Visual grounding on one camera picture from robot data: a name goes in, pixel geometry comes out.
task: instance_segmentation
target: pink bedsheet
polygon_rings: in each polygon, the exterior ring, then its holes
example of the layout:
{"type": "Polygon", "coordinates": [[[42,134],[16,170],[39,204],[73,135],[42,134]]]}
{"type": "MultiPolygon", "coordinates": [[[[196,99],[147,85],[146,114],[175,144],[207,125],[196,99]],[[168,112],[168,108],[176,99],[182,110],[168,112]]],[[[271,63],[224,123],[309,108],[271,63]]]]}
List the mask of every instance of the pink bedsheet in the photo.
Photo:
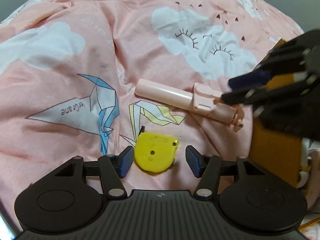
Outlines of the pink bedsheet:
{"type": "MultiPolygon", "coordinates": [[[[252,118],[232,128],[137,98],[138,79],[228,91],[281,37],[301,28],[263,0],[30,0],[0,24],[0,199],[17,195],[75,155],[119,154],[146,131],[180,138],[160,174],[134,163],[127,190],[190,189],[185,147],[234,160],[247,155],[252,118]]],[[[221,179],[220,190],[231,183],[221,179]]]]}

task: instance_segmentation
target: pink cylindrical object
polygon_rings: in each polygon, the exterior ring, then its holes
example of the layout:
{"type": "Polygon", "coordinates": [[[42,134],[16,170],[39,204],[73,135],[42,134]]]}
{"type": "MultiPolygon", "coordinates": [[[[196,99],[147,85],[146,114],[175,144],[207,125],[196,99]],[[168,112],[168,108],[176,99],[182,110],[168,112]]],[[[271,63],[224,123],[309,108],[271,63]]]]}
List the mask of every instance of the pink cylindrical object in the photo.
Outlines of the pink cylindrical object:
{"type": "Polygon", "coordinates": [[[197,112],[193,106],[193,93],[145,79],[140,79],[138,81],[135,93],[137,96],[158,101],[169,106],[175,106],[196,114],[201,114],[226,124],[230,124],[236,115],[235,108],[221,103],[215,104],[214,111],[210,113],[203,114],[197,112]]]}

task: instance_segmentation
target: blue origami crane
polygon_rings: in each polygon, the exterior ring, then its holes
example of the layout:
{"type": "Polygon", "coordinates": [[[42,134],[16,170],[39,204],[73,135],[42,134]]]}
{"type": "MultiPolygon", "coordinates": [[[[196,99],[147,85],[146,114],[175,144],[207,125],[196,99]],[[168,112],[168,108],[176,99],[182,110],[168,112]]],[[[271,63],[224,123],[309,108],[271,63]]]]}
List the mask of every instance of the blue origami crane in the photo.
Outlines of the blue origami crane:
{"type": "Polygon", "coordinates": [[[96,86],[90,95],[90,112],[99,120],[99,134],[101,138],[101,152],[103,155],[108,151],[109,135],[112,132],[114,119],[119,115],[119,104],[116,91],[102,79],[90,76],[79,75],[89,79],[96,86]]]}

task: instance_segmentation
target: white cloud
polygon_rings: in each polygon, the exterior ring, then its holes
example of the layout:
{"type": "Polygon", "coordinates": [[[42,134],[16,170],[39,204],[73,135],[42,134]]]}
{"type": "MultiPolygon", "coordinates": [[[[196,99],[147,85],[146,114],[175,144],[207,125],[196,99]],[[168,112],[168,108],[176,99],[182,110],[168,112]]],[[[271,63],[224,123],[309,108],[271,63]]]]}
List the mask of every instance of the white cloud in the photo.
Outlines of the white cloud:
{"type": "Polygon", "coordinates": [[[0,43],[0,74],[16,60],[37,69],[51,70],[66,55],[79,54],[84,45],[84,38],[72,32],[65,22],[24,31],[0,43]]]}
{"type": "Polygon", "coordinates": [[[239,46],[232,32],[195,11],[156,9],[151,17],[159,40],[174,55],[183,54],[186,62],[204,78],[235,77],[254,69],[254,55],[239,46]]]}
{"type": "Polygon", "coordinates": [[[260,20],[262,20],[259,12],[253,7],[251,0],[237,0],[237,1],[243,5],[244,9],[247,11],[247,13],[250,14],[252,18],[257,17],[260,20]]]}

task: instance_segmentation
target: screw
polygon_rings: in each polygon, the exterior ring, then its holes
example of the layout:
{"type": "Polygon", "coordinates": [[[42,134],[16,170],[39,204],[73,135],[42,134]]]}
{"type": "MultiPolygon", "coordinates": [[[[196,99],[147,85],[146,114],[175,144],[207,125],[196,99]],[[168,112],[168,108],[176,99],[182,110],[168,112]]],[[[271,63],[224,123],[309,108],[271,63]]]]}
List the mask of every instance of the screw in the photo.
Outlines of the screw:
{"type": "Polygon", "coordinates": [[[263,106],[259,106],[256,111],[253,112],[253,117],[258,117],[264,110],[263,106]]]}
{"type": "Polygon", "coordinates": [[[310,91],[310,89],[305,89],[305,90],[303,90],[303,91],[301,92],[300,95],[304,95],[304,94],[308,93],[309,91],[310,91]]]}
{"type": "Polygon", "coordinates": [[[254,70],[256,70],[256,69],[260,68],[261,66],[262,66],[262,64],[261,64],[261,63],[259,63],[258,65],[256,65],[256,66],[255,66],[254,70]]]}
{"type": "Polygon", "coordinates": [[[198,189],[196,194],[200,197],[209,197],[212,194],[212,191],[207,188],[198,189]]]}
{"type": "Polygon", "coordinates": [[[254,93],[254,89],[250,89],[247,94],[244,96],[245,98],[249,98],[254,93]]]}
{"type": "Polygon", "coordinates": [[[113,197],[120,197],[124,194],[124,190],[120,188],[113,188],[109,190],[109,195],[113,197]]]}
{"type": "Polygon", "coordinates": [[[306,82],[307,82],[308,85],[311,85],[316,80],[317,80],[317,76],[316,75],[311,75],[310,77],[308,77],[306,82]]]}
{"type": "Polygon", "coordinates": [[[309,54],[309,52],[311,51],[311,49],[310,48],[306,48],[304,51],[303,51],[303,55],[304,56],[306,56],[306,55],[308,55],[309,54]]]}

